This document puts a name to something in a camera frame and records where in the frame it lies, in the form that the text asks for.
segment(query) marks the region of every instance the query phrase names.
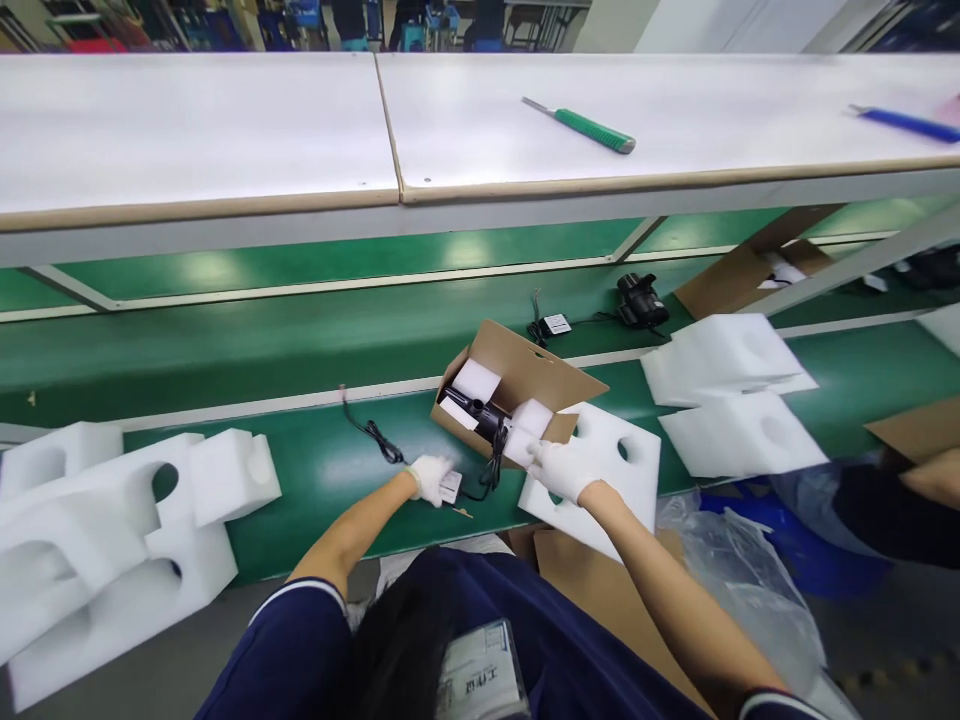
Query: long black hair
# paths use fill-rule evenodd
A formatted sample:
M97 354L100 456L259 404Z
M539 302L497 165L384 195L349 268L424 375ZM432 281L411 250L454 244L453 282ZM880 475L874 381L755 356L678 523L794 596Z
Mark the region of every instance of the long black hair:
M451 597L425 592L409 572L401 575L367 609L353 637L341 683L332 693L333 717L433 720L457 611Z

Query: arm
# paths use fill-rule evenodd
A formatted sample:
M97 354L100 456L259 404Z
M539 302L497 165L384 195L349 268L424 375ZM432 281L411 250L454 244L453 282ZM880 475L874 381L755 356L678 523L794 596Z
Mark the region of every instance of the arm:
M579 504L610 536L664 642L717 717L733 717L750 690L787 692L740 627L616 490L602 480L592 482L580 493Z
M417 493L417 481L407 470L347 510L317 540L293 569L287 582L320 577L347 596L347 576L364 556L387 520Z
M387 520L407 500L423 498L440 507L440 481L452 467L453 462L446 458L421 455L413 465L337 518L307 550L287 582L302 577L323 578L346 597L347 576L373 545Z
M903 473L903 484L927 500L960 510L960 448Z

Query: id card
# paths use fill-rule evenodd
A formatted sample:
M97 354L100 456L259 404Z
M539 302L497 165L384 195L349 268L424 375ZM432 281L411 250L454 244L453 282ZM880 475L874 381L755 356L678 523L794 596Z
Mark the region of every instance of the id card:
M510 623L497 620L447 647L437 692L437 720L529 718Z

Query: white glove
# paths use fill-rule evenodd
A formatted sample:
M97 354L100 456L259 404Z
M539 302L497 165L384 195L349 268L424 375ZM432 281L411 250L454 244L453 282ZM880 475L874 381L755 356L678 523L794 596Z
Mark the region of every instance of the white glove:
M530 443L527 452L533 455L533 464L527 468L554 495L559 495L579 505L583 489L600 480L600 475L591 469L590 459L570 445L561 445L546 440Z
M413 496L413 499L420 500L422 498L434 507L443 505L443 499L440 496L440 481L452 469L453 460L434 457L433 455L418 457L413 465L407 468L407 472L417 481L417 494Z

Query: chair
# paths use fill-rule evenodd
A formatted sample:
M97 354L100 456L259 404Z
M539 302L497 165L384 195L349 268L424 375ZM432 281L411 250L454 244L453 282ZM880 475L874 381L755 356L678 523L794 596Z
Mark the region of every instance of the chair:
M513 48L523 48L530 51L535 49L543 31L543 5L514 5L510 8L510 17L507 20L507 30L503 34L505 45ZM522 25L529 25L525 36L518 36Z

